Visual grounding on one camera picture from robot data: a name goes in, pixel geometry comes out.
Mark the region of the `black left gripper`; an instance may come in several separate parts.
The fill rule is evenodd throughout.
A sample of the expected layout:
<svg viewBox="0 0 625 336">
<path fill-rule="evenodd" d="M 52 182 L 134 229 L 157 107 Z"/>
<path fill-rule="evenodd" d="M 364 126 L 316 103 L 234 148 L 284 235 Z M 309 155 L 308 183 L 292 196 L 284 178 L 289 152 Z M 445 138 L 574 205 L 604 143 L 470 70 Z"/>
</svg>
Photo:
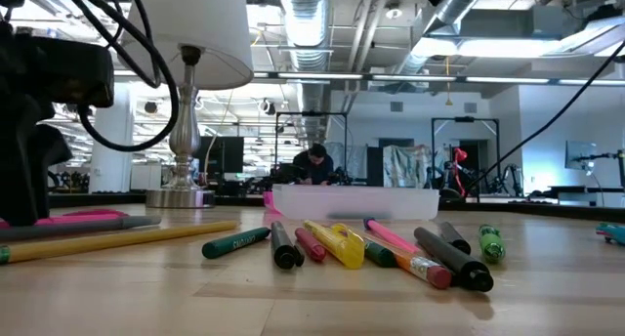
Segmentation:
<svg viewBox="0 0 625 336">
<path fill-rule="evenodd" d="M 1 23 L 1 120 L 37 122 L 54 116 L 53 103 L 113 106 L 113 63 L 99 45 L 15 32 Z M 33 226 L 49 217 L 49 167 L 72 157 L 62 132 L 50 125 L 21 128 L 28 196 L 22 213 L 21 147 L 14 129 L 1 128 L 1 218 Z"/>
</svg>

